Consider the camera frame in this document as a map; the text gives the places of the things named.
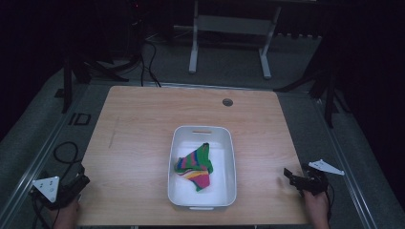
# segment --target metal frame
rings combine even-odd
[[[259,49],[260,62],[262,63],[263,77],[271,78],[270,67],[268,66],[267,52],[271,38],[280,15],[281,7],[277,7],[272,20],[259,20],[247,18],[233,18],[221,16],[199,15],[199,1],[194,1],[194,25],[193,25],[193,46],[191,48],[190,73],[197,72],[197,60],[199,54],[198,32],[199,31],[223,31],[233,33],[265,35],[266,42]]]

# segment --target colorful cloth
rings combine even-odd
[[[186,157],[180,157],[175,165],[175,172],[191,180],[197,192],[209,186],[209,175],[214,171],[208,154],[209,144],[204,143]]]

